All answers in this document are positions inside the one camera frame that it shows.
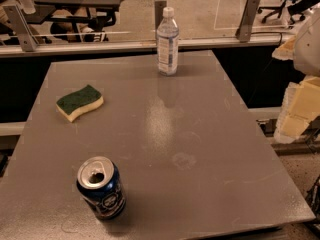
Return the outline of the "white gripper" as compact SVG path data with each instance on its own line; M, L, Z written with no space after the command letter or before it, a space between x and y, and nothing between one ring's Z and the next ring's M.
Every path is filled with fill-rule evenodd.
M285 90L274 138L278 143L290 144L320 115L320 11L310 16L296 37L277 47L272 57L293 59L296 70L312 75L300 83L290 82Z

